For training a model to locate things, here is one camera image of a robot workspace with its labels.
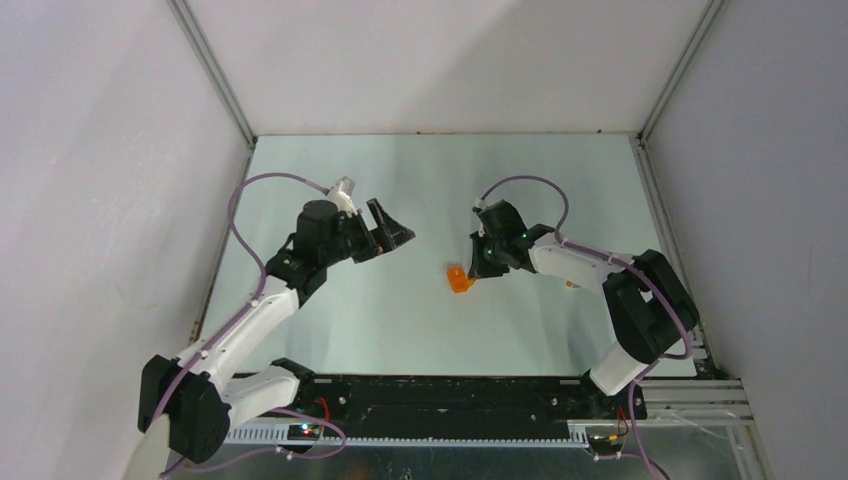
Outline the orange pill organizer box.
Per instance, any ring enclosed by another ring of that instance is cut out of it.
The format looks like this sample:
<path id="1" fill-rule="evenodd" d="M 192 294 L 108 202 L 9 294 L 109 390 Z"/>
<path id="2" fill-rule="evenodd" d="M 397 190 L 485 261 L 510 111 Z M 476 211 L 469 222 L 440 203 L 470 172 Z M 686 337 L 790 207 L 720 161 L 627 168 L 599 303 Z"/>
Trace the orange pill organizer box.
<path id="1" fill-rule="evenodd" d="M 467 293 L 475 283 L 475 279 L 459 265 L 449 266 L 446 269 L 446 277 L 451 291 L 455 294 Z"/>

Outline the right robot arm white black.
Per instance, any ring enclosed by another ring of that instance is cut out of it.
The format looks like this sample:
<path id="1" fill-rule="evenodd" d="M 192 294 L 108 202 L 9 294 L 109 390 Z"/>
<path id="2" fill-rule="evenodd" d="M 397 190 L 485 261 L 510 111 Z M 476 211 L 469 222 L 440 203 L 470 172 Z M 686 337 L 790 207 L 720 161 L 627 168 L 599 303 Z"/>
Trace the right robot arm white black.
<path id="1" fill-rule="evenodd" d="M 469 278 L 523 270 L 569 282 L 604 300 L 615 339 L 581 379 L 581 402 L 591 416 L 610 416 L 622 403 L 621 391 L 661 360 L 692 355 L 690 333 L 700 314 L 661 252 L 630 255 L 575 243 L 551 226 L 526 226 L 504 200 L 477 200 L 473 211 L 480 226 L 470 235 Z"/>

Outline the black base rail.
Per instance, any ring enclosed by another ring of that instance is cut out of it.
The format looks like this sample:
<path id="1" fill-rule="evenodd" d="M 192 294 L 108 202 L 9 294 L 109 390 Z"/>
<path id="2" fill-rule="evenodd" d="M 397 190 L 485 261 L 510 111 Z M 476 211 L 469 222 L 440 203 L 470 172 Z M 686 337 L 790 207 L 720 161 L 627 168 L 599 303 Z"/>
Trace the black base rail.
<path id="1" fill-rule="evenodd" d="M 286 358 L 274 364 L 300 382 L 292 409 L 350 440 L 571 440 L 572 421 L 647 417 L 640 389 L 608 397 L 578 377 L 321 374 Z"/>

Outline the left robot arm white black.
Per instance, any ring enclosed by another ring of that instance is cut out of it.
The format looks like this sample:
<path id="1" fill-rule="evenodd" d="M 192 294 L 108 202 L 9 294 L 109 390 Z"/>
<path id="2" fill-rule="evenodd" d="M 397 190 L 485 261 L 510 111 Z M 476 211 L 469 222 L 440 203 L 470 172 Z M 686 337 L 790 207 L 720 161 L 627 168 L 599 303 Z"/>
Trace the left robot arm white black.
<path id="1" fill-rule="evenodd" d="M 210 459 L 231 431 L 276 408 L 304 416 L 315 388 L 272 362 L 239 378 L 246 358 L 325 284 L 329 269 L 346 260 L 363 263 L 397 250 L 415 232 L 392 218 L 376 199 L 367 202 L 375 227 L 358 209 L 339 202 L 307 202 L 284 245 L 263 265 L 257 293 L 213 334 L 173 358 L 152 357 L 142 369 L 137 427 L 145 433 L 161 417 L 169 422 L 167 447 L 185 459 Z"/>

